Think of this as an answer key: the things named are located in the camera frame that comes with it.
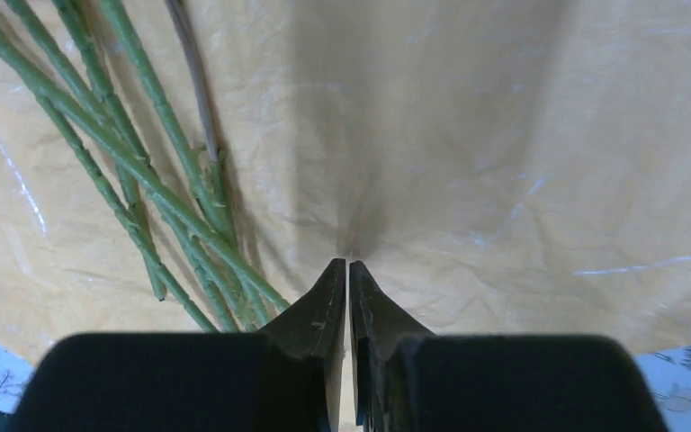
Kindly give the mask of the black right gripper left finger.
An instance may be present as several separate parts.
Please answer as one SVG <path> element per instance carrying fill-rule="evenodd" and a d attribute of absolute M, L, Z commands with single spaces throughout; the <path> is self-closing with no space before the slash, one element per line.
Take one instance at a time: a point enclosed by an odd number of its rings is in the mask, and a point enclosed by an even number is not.
<path fill-rule="evenodd" d="M 248 333 L 83 333 L 41 360 L 10 431 L 332 431 L 346 262 Z"/>

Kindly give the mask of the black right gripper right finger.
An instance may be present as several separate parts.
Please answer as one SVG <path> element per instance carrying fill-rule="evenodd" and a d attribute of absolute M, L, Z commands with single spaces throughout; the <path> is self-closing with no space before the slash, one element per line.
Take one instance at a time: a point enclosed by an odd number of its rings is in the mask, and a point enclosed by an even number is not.
<path fill-rule="evenodd" d="M 349 266 L 366 431 L 663 431 L 631 355 L 599 335 L 437 335 Z"/>

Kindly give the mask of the pink fake flower stem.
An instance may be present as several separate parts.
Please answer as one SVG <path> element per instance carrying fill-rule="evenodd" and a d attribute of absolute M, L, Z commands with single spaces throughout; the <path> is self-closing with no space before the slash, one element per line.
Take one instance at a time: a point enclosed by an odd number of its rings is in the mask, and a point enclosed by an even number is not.
<path fill-rule="evenodd" d="M 47 75 L 0 26 L 0 59 L 33 93 L 57 127 L 96 189 L 139 250 L 159 300 L 174 297 L 203 329 L 255 330 L 288 302 L 243 258 L 229 199 L 225 152 L 218 147 L 208 100 L 198 109 L 206 144 L 187 139 L 166 91 L 145 51 L 124 4 L 104 1 L 103 17 L 142 84 L 181 164 L 188 194 L 181 198 L 152 165 L 142 135 L 115 91 L 79 1 L 57 1 L 55 9 L 76 45 L 82 67 L 75 67 L 43 21 L 25 1 L 8 8 L 56 70 Z M 209 312 L 200 309 L 157 251 L 147 208 L 157 208 L 172 230 L 194 275 L 207 295 Z"/>

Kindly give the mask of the pink fake flower bunch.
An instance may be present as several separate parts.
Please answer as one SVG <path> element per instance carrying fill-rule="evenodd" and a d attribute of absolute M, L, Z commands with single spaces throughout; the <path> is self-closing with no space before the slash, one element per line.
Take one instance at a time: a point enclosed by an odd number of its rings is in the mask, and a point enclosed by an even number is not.
<path fill-rule="evenodd" d="M 8 8 L 8 3 L 6 3 L 6 8 L 10 13 L 11 10 Z M 60 24 L 62 25 L 64 31 L 69 37 L 70 42 L 73 45 L 73 51 L 67 52 L 63 45 L 58 41 L 56 36 L 49 29 L 47 24 L 40 18 L 38 12 L 34 7 L 27 2 L 38 15 L 38 17 L 43 21 L 44 25 L 47 27 L 49 32 L 54 36 L 58 42 L 60 48 L 68 56 L 73 65 L 77 68 L 82 67 L 83 63 L 80 57 L 80 53 L 76 48 L 76 45 L 71 40 L 64 24 L 60 20 L 58 13 L 55 9 L 54 4 L 57 1 L 51 3 L 51 8 L 57 14 Z M 124 107 L 127 109 L 128 113 L 132 118 L 132 122 L 136 130 L 142 135 L 144 146 L 148 151 L 152 165 L 156 169 L 157 173 L 161 176 L 167 186 L 169 186 L 175 193 L 177 193 L 181 198 L 185 198 L 188 194 L 188 186 L 186 176 L 181 164 L 177 158 L 177 155 L 161 126 L 159 119 L 155 113 L 155 110 L 139 81 L 139 78 L 134 70 L 133 65 L 129 61 L 127 55 L 125 54 L 122 44 L 118 41 L 115 36 L 112 26 L 103 17 L 101 10 L 101 4 L 104 1 L 79 1 L 84 5 L 85 18 L 90 26 L 92 35 L 94 37 L 94 42 L 96 47 L 99 49 L 102 61 L 107 71 L 111 75 L 112 82 L 115 87 L 117 95 L 121 98 Z M 133 14 L 134 11 L 131 7 L 127 6 L 122 2 L 126 8 L 126 11 L 139 34 L 137 24 L 135 23 Z M 148 53 L 147 48 L 144 44 L 142 37 L 139 34 L 141 43 L 147 52 L 150 61 L 157 72 L 157 75 L 166 91 L 166 96 L 175 111 L 175 114 L 184 129 L 184 133 L 189 140 L 189 142 L 194 146 L 204 146 L 206 144 L 206 131 L 203 126 L 201 114 L 198 109 L 198 100 L 200 97 L 204 97 L 208 100 L 210 112 L 213 117 L 214 125 L 216 128 L 216 137 L 218 147 L 225 152 L 225 173 L 230 183 L 229 199 L 231 203 L 231 209 L 233 213 L 233 219 L 236 226 L 237 238 L 238 238 L 238 248 L 243 258 L 244 255 L 241 251 L 239 237 L 238 237 L 238 227 L 235 221 L 235 209 L 233 205 L 233 190 L 232 183 L 229 179 L 228 174 L 228 162 L 227 156 L 228 151 L 225 148 L 222 139 L 220 138 L 220 125 L 217 113 L 214 110 L 214 105 L 211 100 L 210 91 L 208 88 L 207 77 L 202 64 L 201 53 L 197 46 L 197 40 L 193 33 L 193 27 L 191 24 L 190 17 L 185 9 L 185 5 L 181 1 L 157 1 L 154 4 L 158 11 L 161 11 L 166 16 L 166 25 L 169 29 L 175 32 L 176 45 L 180 50 L 179 57 L 186 63 L 186 81 L 187 81 L 187 93 L 192 96 L 196 102 L 196 109 L 198 114 L 198 131 L 195 136 L 190 136 L 186 128 L 181 123 L 177 113 L 175 104 L 170 98 L 165 82 L 161 79 L 158 74 L 155 61 L 152 56 Z M 17 47 L 24 52 L 28 58 L 37 64 L 47 75 L 54 77 L 56 75 L 56 70 L 49 61 L 47 60 L 44 52 L 33 42 L 31 36 L 29 35 L 31 42 L 34 46 L 40 50 L 40 58 L 33 58 L 30 53 L 25 49 L 21 48 L 18 43 L 11 37 L 11 40 L 17 45 Z M 164 263 L 168 266 L 171 272 L 176 277 L 177 281 L 185 288 L 187 293 L 190 295 L 191 299 L 197 303 L 200 309 L 204 312 L 210 311 L 210 306 L 208 303 L 207 295 L 204 293 L 203 289 L 199 285 L 194 272 L 193 267 L 187 262 L 184 252 L 178 245 L 175 235 L 172 230 L 163 222 L 160 217 L 157 208 L 153 205 L 149 205 L 147 208 L 148 219 L 151 227 L 152 234 L 154 236 L 157 251 L 162 257 Z"/>

